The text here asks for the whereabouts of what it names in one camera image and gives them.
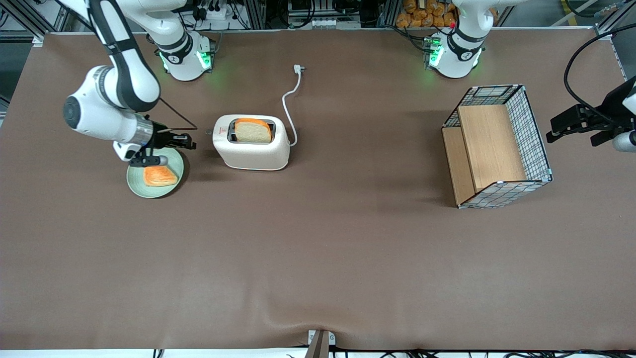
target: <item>bread slice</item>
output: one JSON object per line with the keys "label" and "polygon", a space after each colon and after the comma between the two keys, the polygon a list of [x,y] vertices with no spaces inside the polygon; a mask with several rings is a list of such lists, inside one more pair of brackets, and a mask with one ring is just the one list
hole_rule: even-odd
{"label": "bread slice", "polygon": [[144,183],[148,187],[167,187],[179,181],[167,166],[149,166],[144,168]]}
{"label": "bread slice", "polygon": [[246,143],[271,143],[272,130],[260,119],[240,118],[234,122],[237,141]]}

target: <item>bread loaf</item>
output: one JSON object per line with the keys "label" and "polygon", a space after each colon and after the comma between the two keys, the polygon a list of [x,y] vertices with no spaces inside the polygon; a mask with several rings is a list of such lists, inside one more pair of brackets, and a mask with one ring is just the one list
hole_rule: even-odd
{"label": "bread loaf", "polygon": [[148,187],[166,187],[179,181],[167,166],[149,166],[144,168],[144,183]]}
{"label": "bread loaf", "polygon": [[408,27],[410,22],[411,22],[411,15],[407,13],[401,13],[397,16],[396,26],[399,27],[400,29],[403,29],[405,27]]}
{"label": "bread loaf", "polygon": [[272,141],[272,130],[270,126],[260,119],[237,119],[234,122],[234,134],[238,142],[270,143]]}
{"label": "bread loaf", "polygon": [[414,20],[423,20],[426,18],[426,16],[428,16],[428,14],[424,9],[415,10],[415,12],[413,13]]}
{"label": "bread loaf", "polygon": [[422,20],[422,27],[431,27],[433,25],[433,15],[428,14],[423,20]]}
{"label": "bread loaf", "polygon": [[404,0],[403,5],[404,11],[406,11],[407,13],[413,13],[415,10],[417,10],[417,3],[415,2],[415,0]]}
{"label": "bread loaf", "polygon": [[450,25],[452,23],[455,22],[455,15],[453,15],[453,13],[446,13],[444,14],[444,26],[445,27],[450,27]]}
{"label": "bread loaf", "polygon": [[444,27],[444,19],[439,16],[433,17],[433,26]]}

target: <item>tabletop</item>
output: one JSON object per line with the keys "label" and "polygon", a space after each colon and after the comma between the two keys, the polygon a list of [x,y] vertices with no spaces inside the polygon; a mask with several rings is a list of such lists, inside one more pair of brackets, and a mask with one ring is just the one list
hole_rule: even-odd
{"label": "tabletop", "polygon": [[[108,64],[97,38],[47,35],[0,129],[0,348],[286,347],[315,328],[356,349],[636,348],[636,155],[569,136],[546,147],[553,183],[459,210],[440,130],[469,87],[522,83],[549,131],[593,36],[498,29],[450,80],[392,31],[228,33],[192,82],[138,36],[162,97],[201,128],[183,186],[150,200],[110,142],[62,118]],[[228,168],[205,130],[232,113],[285,121],[293,64],[307,70],[287,99],[289,166]],[[571,77],[600,103],[623,81],[611,42]],[[149,114],[180,125],[161,103]]]}

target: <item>green plate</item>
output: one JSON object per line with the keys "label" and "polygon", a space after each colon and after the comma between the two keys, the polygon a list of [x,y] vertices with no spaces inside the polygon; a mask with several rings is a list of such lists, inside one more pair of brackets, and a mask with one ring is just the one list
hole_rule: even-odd
{"label": "green plate", "polygon": [[177,183],[166,187],[149,187],[144,182],[144,168],[128,166],[128,171],[126,171],[128,187],[133,193],[147,199],[162,197],[169,194],[177,187],[177,185],[179,185],[181,177],[183,177],[183,158],[176,149],[155,149],[154,155],[164,155],[168,158],[168,168],[177,176]]}

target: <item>black cable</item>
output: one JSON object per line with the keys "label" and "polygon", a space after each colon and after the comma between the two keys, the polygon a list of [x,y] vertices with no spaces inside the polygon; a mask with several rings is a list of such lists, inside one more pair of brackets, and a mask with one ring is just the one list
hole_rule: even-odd
{"label": "black cable", "polygon": [[439,32],[443,33],[443,34],[444,34],[444,35],[446,35],[446,36],[450,36],[450,35],[452,35],[452,34],[453,34],[453,31],[452,31],[452,30],[451,30],[451,31],[447,34],[447,33],[445,33],[444,31],[442,31],[439,27],[437,27],[437,26],[435,26],[435,25],[433,25],[433,27],[435,27],[435,28],[436,28]]}
{"label": "black cable", "polygon": [[179,12],[178,14],[179,18],[181,19],[181,25],[183,25],[184,28],[190,28],[193,30],[196,28],[196,24],[192,24],[191,22],[188,22],[188,24],[186,24],[186,21],[183,19],[183,15],[181,15],[181,12]]}
{"label": "black cable", "polygon": [[315,0],[311,0],[311,3],[309,7],[307,8],[307,18],[305,19],[305,21],[303,21],[303,23],[298,26],[291,25],[289,22],[287,22],[287,19],[283,17],[285,13],[287,14],[289,13],[289,10],[284,6],[286,1],[287,0],[279,0],[278,2],[279,20],[280,22],[282,22],[283,25],[285,25],[286,28],[299,29],[309,24],[314,19],[314,15],[316,14],[316,3],[315,3]]}
{"label": "black cable", "polygon": [[234,14],[237,16],[237,20],[238,23],[245,29],[245,30],[249,30],[249,26],[247,26],[247,24],[243,21],[243,17],[241,17],[240,12],[239,12],[239,8],[235,3],[235,0],[229,0],[228,4],[230,5],[230,8],[232,9],[232,12],[234,12]]}
{"label": "black cable", "polygon": [[9,20],[9,16],[11,15],[9,15],[8,13],[4,12],[4,10],[2,10],[2,14],[0,14],[0,21],[2,22],[2,24],[0,24],[0,27],[6,24],[7,20]]}
{"label": "black cable", "polygon": [[411,41],[411,44],[417,48],[418,50],[422,51],[422,52],[426,52],[426,50],[424,50],[423,47],[421,47],[420,45],[418,45],[415,40],[417,41],[422,41],[424,40],[423,37],[419,37],[419,36],[413,36],[411,34],[409,34],[408,32],[406,32],[406,30],[404,30],[404,32],[400,31],[400,29],[398,29],[397,27],[393,26],[393,25],[381,25],[380,27],[388,27],[389,29],[393,29],[394,31],[397,31],[398,34],[404,36],[405,38],[408,38],[409,41]]}
{"label": "black cable", "polygon": [[393,25],[389,25],[389,24],[385,24],[385,25],[380,25],[380,27],[388,27],[389,29],[393,29],[393,31],[396,31],[398,34],[404,36],[405,38],[407,37],[412,37],[413,39],[417,39],[417,40],[423,40],[424,37],[420,37],[420,36],[414,36],[409,34],[406,29],[404,29],[404,31],[398,29],[397,27],[393,26]]}
{"label": "black cable", "polygon": [[196,131],[198,129],[197,125],[192,123],[189,119],[187,119],[184,115],[182,115],[181,113],[179,113],[179,111],[175,110],[173,106],[171,106],[168,102],[166,102],[163,98],[159,97],[159,101],[163,102],[168,108],[170,108],[176,115],[178,115],[179,117],[181,117],[181,119],[185,120],[189,125],[191,125],[191,128],[168,128],[168,129],[164,129],[162,131],[158,131],[159,132],[169,132],[169,131]]}
{"label": "black cable", "polygon": [[589,39],[586,43],[584,43],[581,47],[579,47],[579,49],[576,50],[576,52],[574,52],[574,55],[572,55],[572,57],[570,58],[570,61],[567,63],[567,66],[565,67],[565,72],[563,73],[563,83],[565,84],[565,89],[570,94],[570,96],[572,96],[576,101],[581,103],[583,106],[587,107],[594,114],[596,114],[599,117],[603,118],[605,121],[607,121],[607,123],[610,123],[610,124],[613,124],[613,125],[616,125],[615,121],[613,121],[611,118],[609,118],[608,116],[606,116],[603,113],[601,113],[600,111],[598,111],[591,104],[587,103],[586,101],[583,101],[582,98],[580,98],[576,93],[574,93],[574,91],[572,90],[572,87],[570,87],[570,83],[568,81],[568,76],[570,75],[570,68],[572,67],[572,63],[574,63],[574,60],[576,59],[576,57],[587,46],[590,46],[592,43],[594,43],[594,42],[598,41],[599,39],[602,39],[602,38],[604,38],[606,36],[614,35],[614,34],[617,34],[617,33],[621,32],[621,31],[633,29],[634,27],[636,27],[636,23],[630,24],[630,25],[626,25],[626,26],[617,27],[614,30],[611,30],[611,31],[606,32],[604,34],[600,34],[598,36],[594,36],[593,38]]}
{"label": "black cable", "polygon": [[587,18],[594,17],[594,14],[592,14],[592,15],[583,15],[582,13],[576,11],[576,9],[572,6],[572,4],[570,4],[570,0],[564,0],[564,1],[565,1],[565,5],[567,6],[567,8],[570,9],[570,11],[573,14],[575,14],[576,16],[587,17]]}

